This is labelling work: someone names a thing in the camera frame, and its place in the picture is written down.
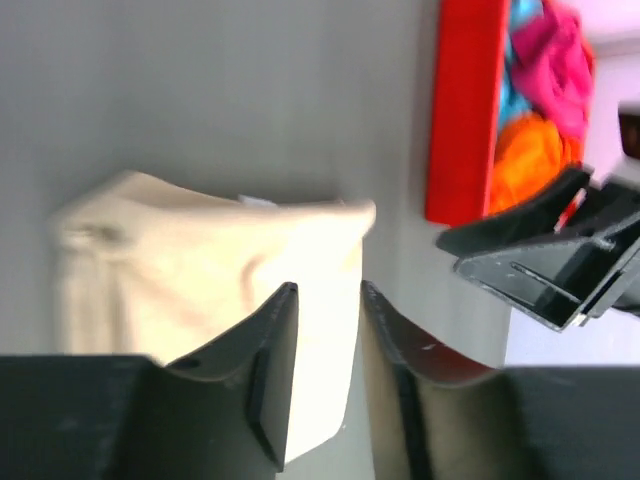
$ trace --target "red container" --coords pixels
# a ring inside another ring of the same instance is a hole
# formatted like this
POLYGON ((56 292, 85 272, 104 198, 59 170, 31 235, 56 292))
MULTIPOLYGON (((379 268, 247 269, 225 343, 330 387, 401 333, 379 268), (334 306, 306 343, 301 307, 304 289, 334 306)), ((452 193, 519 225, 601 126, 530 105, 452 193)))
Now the red container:
POLYGON ((488 207, 510 0, 442 0, 425 216, 451 226, 488 207))

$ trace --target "black clamp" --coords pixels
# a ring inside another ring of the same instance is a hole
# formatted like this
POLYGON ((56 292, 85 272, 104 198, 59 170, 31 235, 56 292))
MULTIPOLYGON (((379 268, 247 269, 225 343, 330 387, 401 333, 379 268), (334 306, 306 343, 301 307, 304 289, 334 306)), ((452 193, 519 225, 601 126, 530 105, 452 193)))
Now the black clamp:
POLYGON ((443 232, 454 271, 553 330, 608 308, 640 315, 640 192, 569 168, 532 200, 443 232), (584 198, 565 225, 562 218, 584 198))
POLYGON ((284 284, 165 368, 143 356, 0 357, 2 477, 273 480, 297 333, 297 287, 284 284))

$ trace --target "gray wall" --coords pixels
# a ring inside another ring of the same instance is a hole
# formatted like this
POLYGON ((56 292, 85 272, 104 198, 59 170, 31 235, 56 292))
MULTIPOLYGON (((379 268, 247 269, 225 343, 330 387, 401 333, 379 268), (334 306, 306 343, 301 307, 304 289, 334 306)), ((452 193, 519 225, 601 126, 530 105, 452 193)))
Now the gray wall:
POLYGON ((275 201, 371 197, 365 276, 501 363, 499 302, 422 219, 438 0, 0 2, 0 351, 55 349, 46 219, 122 168, 275 201))

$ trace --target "colorful cloth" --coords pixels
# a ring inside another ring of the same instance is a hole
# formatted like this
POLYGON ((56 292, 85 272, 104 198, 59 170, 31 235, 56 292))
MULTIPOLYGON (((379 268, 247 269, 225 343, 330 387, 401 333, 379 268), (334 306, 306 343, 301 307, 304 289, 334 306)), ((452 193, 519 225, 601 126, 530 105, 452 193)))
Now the colorful cloth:
POLYGON ((489 214, 535 196, 567 166, 580 164, 582 151, 579 140, 563 137, 536 113, 509 123, 496 145, 489 214))
POLYGON ((509 35, 505 45, 504 73, 500 86, 500 115, 498 117, 498 133, 511 120, 531 111, 531 103, 520 94, 510 78, 511 62, 513 61, 513 48, 511 47, 511 32, 522 27, 533 17, 542 12, 540 0, 513 0, 509 12, 509 35))
POLYGON ((513 48, 511 46, 511 34, 523 27, 533 17, 542 13, 540 0, 512 0, 509 11, 509 35, 505 47, 507 62, 513 61, 513 48))
POLYGON ((560 133, 583 139, 593 95, 589 53, 580 32, 579 15, 557 3, 544 3, 535 16, 512 34, 517 56, 511 80, 560 133))

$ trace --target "blue fabric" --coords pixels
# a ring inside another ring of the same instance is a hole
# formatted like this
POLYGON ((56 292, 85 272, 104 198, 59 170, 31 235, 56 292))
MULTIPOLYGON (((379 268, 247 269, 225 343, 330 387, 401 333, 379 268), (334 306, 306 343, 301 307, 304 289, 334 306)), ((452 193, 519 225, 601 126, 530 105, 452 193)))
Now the blue fabric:
POLYGON ((505 62, 505 71, 500 86, 500 115, 498 117, 498 133, 514 118, 531 111, 531 104, 513 88, 505 62))
MULTIPOLYGON (((512 0, 509 14, 509 34, 526 24, 532 17, 542 11, 540 0, 512 0)), ((511 35, 507 35, 504 52, 504 73, 500 86, 500 115, 498 117, 498 133, 510 120, 531 111, 531 104, 518 93, 511 83, 510 70, 513 62, 511 35)))
MULTIPOLYGON (((540 0, 511 0, 511 10, 509 12, 509 34, 516 31, 527 23, 532 17, 542 12, 542 2, 540 0)), ((513 61, 513 48, 511 47, 511 35, 507 36, 505 56, 508 62, 513 61)))

